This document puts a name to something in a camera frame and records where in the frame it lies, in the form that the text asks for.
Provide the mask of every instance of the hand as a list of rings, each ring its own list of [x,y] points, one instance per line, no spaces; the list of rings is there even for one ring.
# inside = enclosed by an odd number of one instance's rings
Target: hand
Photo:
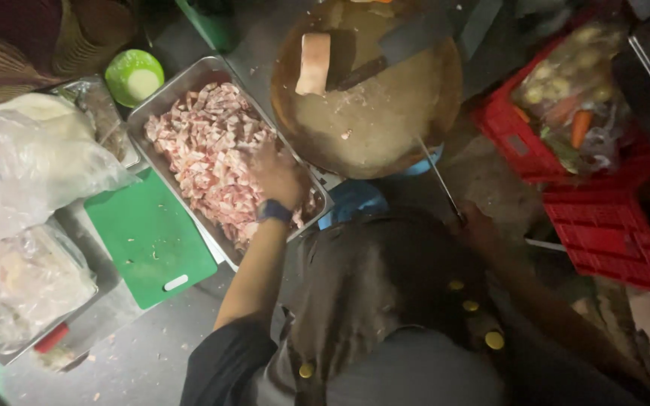
[[[276,152],[273,142],[264,144],[253,172],[266,198],[274,198],[290,211],[300,206],[305,196],[302,167],[289,152]]]
[[[471,248],[486,258],[500,254],[504,243],[493,219],[484,215],[472,201],[463,201],[458,206],[466,223],[452,227],[454,234],[463,237]]]

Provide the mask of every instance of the yellow button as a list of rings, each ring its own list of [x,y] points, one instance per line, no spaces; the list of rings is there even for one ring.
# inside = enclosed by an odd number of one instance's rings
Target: yellow button
[[[307,379],[310,378],[315,372],[315,367],[310,363],[305,363],[300,366],[300,376]]]
[[[448,283],[448,289],[450,289],[451,291],[460,291],[463,288],[465,288],[465,283],[457,279],[452,280],[450,283]]]
[[[474,302],[473,300],[466,300],[463,302],[463,309],[466,309],[466,311],[475,311],[478,310],[480,305],[478,302]]]
[[[485,334],[485,344],[493,350],[500,350],[506,345],[503,335],[499,332],[488,332]]]

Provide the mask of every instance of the food prep table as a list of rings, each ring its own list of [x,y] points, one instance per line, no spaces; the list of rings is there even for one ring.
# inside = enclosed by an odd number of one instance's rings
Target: food prep table
[[[448,1],[452,2],[454,7],[459,3],[456,0]],[[317,0],[274,0],[248,3],[236,11],[234,23],[241,41],[237,48],[224,58],[239,77],[245,91],[259,103],[269,117],[273,117],[269,102],[269,84],[279,44],[294,21],[316,3]],[[504,5],[478,51],[465,63],[464,100],[484,92],[528,60],[526,45],[518,37],[513,15],[510,6]],[[181,13],[167,21],[160,35],[152,38],[152,45],[151,52],[165,67],[167,77],[203,56],[212,54],[205,41]],[[147,162],[142,160],[131,170],[139,172],[146,167]],[[338,184],[339,178],[325,175],[323,182],[326,189],[331,189]],[[55,216],[85,254],[90,269],[97,274],[97,285],[100,289],[95,298],[69,315],[66,320],[69,333],[60,341],[78,357],[77,361],[81,361],[86,358],[92,346],[130,324],[146,310],[140,309],[135,303],[113,266],[82,207],[82,202],[77,201],[67,208],[60,209]],[[216,244],[212,244],[213,241],[208,241],[205,237],[205,242],[220,268],[234,266],[228,263]]]

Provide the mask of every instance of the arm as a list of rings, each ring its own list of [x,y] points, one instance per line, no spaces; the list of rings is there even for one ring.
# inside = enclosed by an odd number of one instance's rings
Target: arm
[[[501,241],[490,217],[470,201],[462,210],[467,218],[462,234],[490,264],[492,272],[510,293],[514,306],[544,335],[601,371],[619,371],[649,382],[641,368],[621,354],[598,328],[537,280],[532,265],[513,255]]]
[[[304,191],[299,180],[301,169],[295,160],[290,155],[278,155],[274,144],[264,145],[256,159],[254,174],[263,195],[294,210],[301,203]],[[256,320],[269,330],[282,281],[282,257],[289,232],[289,224],[272,218],[258,226],[222,301],[214,330],[240,318]]]

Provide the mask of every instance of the green bowl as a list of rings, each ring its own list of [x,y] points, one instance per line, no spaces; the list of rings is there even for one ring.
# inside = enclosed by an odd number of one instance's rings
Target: green bowl
[[[159,86],[165,83],[165,72],[162,70],[159,61],[154,56],[139,49],[123,51],[115,56],[104,73],[104,79],[110,93],[112,93],[114,100],[117,100],[117,103],[122,106],[134,107],[142,101],[133,97],[127,87],[129,76],[132,72],[140,69],[147,69],[154,73],[159,81]]]

